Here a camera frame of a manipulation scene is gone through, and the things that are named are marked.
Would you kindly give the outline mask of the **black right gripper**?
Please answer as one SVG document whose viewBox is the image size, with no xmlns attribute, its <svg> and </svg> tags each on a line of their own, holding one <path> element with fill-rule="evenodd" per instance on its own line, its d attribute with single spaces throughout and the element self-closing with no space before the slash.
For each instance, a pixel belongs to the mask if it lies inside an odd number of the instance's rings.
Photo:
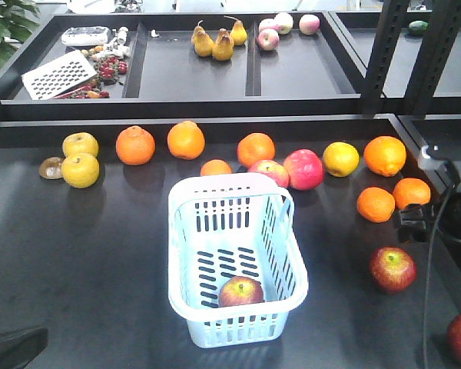
<svg viewBox="0 0 461 369">
<path fill-rule="evenodd" d="M 435 212 L 432 204 L 410 204 L 393 212 L 393 223 L 401 243 L 429 240 L 433 229 Z"/>
</svg>

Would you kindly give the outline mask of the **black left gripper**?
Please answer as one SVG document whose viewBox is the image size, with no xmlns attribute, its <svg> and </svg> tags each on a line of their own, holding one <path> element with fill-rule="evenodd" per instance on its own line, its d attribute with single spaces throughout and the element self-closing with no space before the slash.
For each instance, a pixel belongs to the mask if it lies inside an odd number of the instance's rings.
<svg viewBox="0 0 461 369">
<path fill-rule="evenodd" d="M 0 368 L 26 368 L 48 345 L 48 329 L 27 327 L 0 333 Z"/>
</svg>

